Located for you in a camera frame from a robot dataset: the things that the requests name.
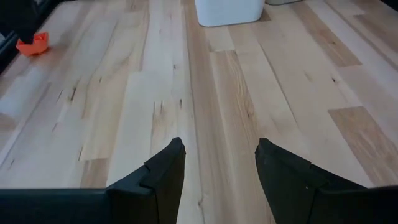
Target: white bin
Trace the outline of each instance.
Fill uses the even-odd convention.
[[[254,22],[264,0],[195,0],[199,24],[205,27]]]

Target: orange object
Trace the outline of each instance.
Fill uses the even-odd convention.
[[[49,33],[44,32],[40,34],[35,34],[33,36],[32,44],[25,44],[23,41],[18,39],[17,49],[19,52],[25,56],[31,56],[33,54],[41,54],[45,52],[49,43]]]

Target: light wood plank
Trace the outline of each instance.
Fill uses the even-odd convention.
[[[251,28],[236,25],[230,26],[229,31],[253,101],[259,133],[280,147],[310,159],[305,139]]]
[[[356,56],[332,33],[305,2],[293,4],[292,9],[304,23],[314,40],[322,47],[336,66],[361,65]]]
[[[113,153],[128,75],[140,69],[137,56],[144,47],[146,15],[132,12],[119,20],[103,63],[88,81],[83,93],[88,98],[83,115],[88,136],[80,159],[109,158]]]
[[[375,51],[377,51],[392,67],[398,70],[398,54],[393,51],[382,39],[367,29],[363,23],[361,23],[357,14],[347,12],[347,6],[355,6],[350,1],[345,1],[337,4],[334,1],[325,1],[350,27],[355,30]]]
[[[289,6],[266,6],[266,9],[272,17],[272,23],[277,24],[275,27],[279,27],[279,31],[276,32],[280,33],[280,37],[276,35],[274,38],[280,38],[284,44],[282,47],[289,51],[299,73],[304,74],[303,77],[308,80],[318,98],[328,98],[328,101],[320,100],[319,102],[329,109],[358,104],[357,101],[351,101],[352,94],[345,92],[347,88],[340,88],[345,83],[337,82],[340,77],[335,66],[306,31],[294,11]]]
[[[163,99],[169,89],[159,77],[151,72],[135,72],[129,76],[107,185],[150,158],[154,102]]]
[[[104,188],[108,178],[109,159],[93,159],[84,161],[84,163],[80,186],[83,188]]]
[[[272,213],[256,172],[253,152],[260,134],[256,114],[235,51],[210,55],[220,105],[228,158],[227,178],[238,223],[270,223]]]
[[[203,224],[203,210],[199,206],[203,194],[200,181],[197,132],[193,114],[193,99],[188,59],[185,8],[182,1],[172,1],[173,84],[172,96],[176,106],[177,133],[184,145],[185,177],[177,223]]]
[[[82,88],[86,88],[86,87],[90,87],[89,85],[89,81],[91,80],[91,76],[95,73],[95,71],[98,69],[98,67],[101,65],[102,59],[103,57],[108,57],[109,53],[108,53],[108,45],[109,42],[111,41],[111,37],[114,34],[114,29],[115,29],[115,25],[116,25],[117,20],[116,19],[106,19],[104,21],[99,21],[98,24],[94,23],[93,26],[90,27],[90,29],[88,30],[89,35],[86,35],[85,37],[87,39],[83,39],[81,42],[81,47],[79,48],[79,50],[81,51],[85,51],[87,53],[89,53],[89,49],[86,49],[89,45],[89,41],[88,37],[90,37],[90,35],[102,35],[104,37],[104,39],[101,40],[101,42],[98,42],[98,46],[96,46],[96,50],[98,50],[98,52],[96,53],[97,57],[93,57],[92,54],[91,55],[91,63],[89,63],[89,65],[91,66],[83,66],[83,61],[80,62],[76,62],[76,67],[72,67],[72,69],[69,71],[70,72],[70,79],[67,80],[65,88],[62,92],[61,95],[61,99],[64,98],[65,95],[68,95],[68,101],[66,103],[68,103],[69,105],[73,103],[73,100],[76,100],[78,98],[81,97],[86,97],[86,90],[83,89],[83,91],[78,91],[79,89]],[[120,77],[123,77],[123,75],[120,73],[120,71],[116,72],[117,75],[115,75],[114,79],[114,83],[116,84],[120,84],[120,83],[125,83],[125,81],[121,78],[118,79]],[[107,83],[111,83],[110,81],[106,81],[105,82],[105,90],[108,87],[109,91],[111,92],[112,88],[115,88],[115,85],[112,86],[112,84],[110,84],[109,86],[107,86]],[[90,116],[90,120],[91,121],[95,121],[95,119],[99,119],[101,118],[101,114],[104,115],[105,118],[107,113],[112,113],[112,111],[110,111],[109,109],[106,109],[106,105],[102,104],[102,106],[98,107],[98,113],[99,115],[97,115],[96,113],[91,114]],[[105,155],[101,155],[102,151],[107,151],[108,148],[110,147],[108,144],[112,144],[113,141],[111,139],[108,139],[106,137],[106,133],[103,134],[101,136],[101,134],[98,134],[96,132],[98,131],[103,131],[101,127],[93,127],[92,125],[89,126],[92,128],[89,128],[89,130],[92,130],[92,132],[89,133],[88,139],[86,140],[85,146],[83,147],[83,150],[81,152],[81,157],[80,159],[83,160],[89,160],[89,159],[99,159],[99,158],[106,158],[107,156]],[[104,145],[102,145],[101,143],[96,145],[96,139],[98,141],[104,139],[104,140],[110,140],[110,142],[102,142],[104,143]]]
[[[14,60],[16,66],[3,73],[3,77],[0,79],[2,83],[0,84],[2,85],[0,113],[12,119],[16,125],[15,129],[8,129],[0,134],[2,139],[0,142],[0,164],[6,159],[29,116],[37,107],[44,90],[48,90],[49,84],[46,79],[55,69],[57,62],[63,57],[64,52],[60,50],[62,46],[59,46],[58,43],[62,41],[65,30],[72,29],[73,23],[79,18],[78,15],[86,12],[86,10],[87,8],[83,7],[82,4],[59,6],[58,10],[54,12],[56,15],[63,16],[69,13],[72,17],[62,21],[48,21],[44,24],[42,29],[53,32],[49,43],[53,45],[53,49],[37,60],[29,60],[19,56]]]
[[[20,133],[24,129],[26,122],[30,119],[31,113],[36,109],[37,105],[43,100],[44,95],[50,88],[50,84],[43,86],[39,89],[39,92],[35,95],[33,99],[31,99],[31,103],[28,104],[28,107],[25,108],[25,112],[21,114],[20,120],[18,121],[18,125],[15,125],[15,120],[10,118],[7,115],[3,115],[3,122],[11,123],[9,128],[3,129],[1,132],[1,139],[4,140],[4,146],[0,151],[0,165],[4,163],[9,155],[11,149],[14,147],[15,142],[17,141]]]
[[[204,27],[210,52],[234,50],[228,27]]]
[[[85,27],[88,32],[78,32],[79,34],[74,37],[77,39],[74,39],[77,42],[76,50],[69,52],[69,55],[68,52],[65,54],[74,56],[73,60],[66,59],[65,63],[70,67],[61,74],[65,83],[55,82],[49,88],[31,115],[30,121],[25,124],[23,132],[12,148],[12,155],[7,158],[6,164],[14,166],[13,171],[6,175],[11,180],[8,186],[77,187],[80,185],[83,167],[78,158],[82,145],[81,106],[84,102],[81,104],[82,98],[75,97],[80,91],[76,87],[76,78],[82,74],[90,75],[95,70],[106,50],[114,24],[112,19],[99,20],[98,23]],[[103,39],[88,43],[88,35],[101,35],[101,32],[105,32],[102,35]],[[97,54],[99,58],[93,58],[91,54]],[[85,60],[86,63],[82,63],[82,59],[87,57],[92,60]],[[60,90],[58,88],[64,90],[62,96],[58,94]],[[37,171],[35,179],[32,180],[30,172],[21,172],[24,169]]]
[[[170,140],[177,137],[176,106],[170,101],[156,101],[152,115],[150,154],[153,156],[166,147]]]
[[[237,223],[230,201],[232,195],[221,115],[210,66],[206,35],[197,22],[193,1],[185,3],[187,44],[197,130],[203,198],[198,205],[206,223]]]
[[[368,14],[355,16],[359,22],[362,23],[370,32],[376,37],[381,39],[390,49],[395,53],[398,52],[398,35],[390,27],[386,27],[382,21],[377,21],[377,19]]]
[[[344,139],[378,186],[398,183],[398,150],[362,106],[330,110]]]
[[[378,0],[351,0],[360,9],[382,22],[391,31],[397,32],[398,12],[393,10],[387,4]]]
[[[256,25],[257,39],[274,69],[298,128],[308,139],[311,161],[344,178],[372,186],[328,114],[329,98],[316,93],[313,82],[306,77],[292,54],[286,36],[275,24],[264,22]]]
[[[77,13],[77,16],[72,26],[60,26],[59,20],[49,20],[53,28],[46,31],[54,31],[55,36],[50,39],[54,42],[51,42],[52,50],[47,54],[54,57],[56,62],[51,65],[40,63],[39,66],[43,68],[53,66],[54,69],[51,70],[50,77],[54,74],[61,74],[61,77],[65,76],[65,70],[60,71],[57,63],[61,62],[60,65],[70,63],[70,57],[67,57],[67,55],[74,55],[74,50],[70,50],[67,46],[71,43],[74,43],[74,46],[79,44],[81,36],[84,34],[78,31],[81,21],[85,21],[87,11],[92,14],[89,9],[93,9],[91,3],[87,4],[87,2],[74,2],[66,8],[62,7],[64,5],[69,4],[63,4],[59,7],[61,14],[56,14],[58,11],[54,14],[60,17],[70,17],[71,14]],[[46,55],[40,56],[39,59],[46,58]],[[41,96],[42,100],[39,100],[37,105],[35,105],[35,100],[31,101],[31,104],[29,103],[29,105],[35,105],[33,112],[30,116],[25,117],[27,119],[26,124],[20,123],[20,126],[23,127],[21,134],[18,135],[17,141],[13,144],[12,150],[1,166],[2,187],[78,187],[80,185],[82,166],[77,162],[77,158],[81,148],[81,142],[78,140],[81,132],[74,131],[71,133],[71,130],[68,129],[66,135],[68,137],[65,138],[67,139],[66,144],[63,141],[59,141],[59,145],[54,144],[53,141],[49,142],[51,139],[49,135],[52,135],[54,124],[57,121],[57,111],[59,111],[58,106],[53,107],[59,90],[57,90],[58,83],[55,82],[47,87],[44,92],[39,91],[43,95]],[[56,139],[63,139],[63,136],[56,135]]]
[[[340,69],[341,77],[355,91],[383,132],[398,146],[398,100],[362,66]]]
[[[147,0],[126,0],[125,9],[127,12],[137,12],[141,11],[147,5]]]
[[[162,75],[167,86],[173,77],[172,6],[170,1],[150,0],[147,38],[142,69]]]
[[[359,58],[373,79],[382,85],[389,94],[398,97],[398,89],[396,88],[398,85],[398,70],[388,60],[385,60],[386,57],[379,54],[380,51],[369,45],[366,38],[358,35],[347,22],[324,2],[311,1],[308,4],[333,33]],[[333,4],[333,1],[328,1],[328,4],[337,9],[335,11],[340,11],[341,7],[344,6]]]

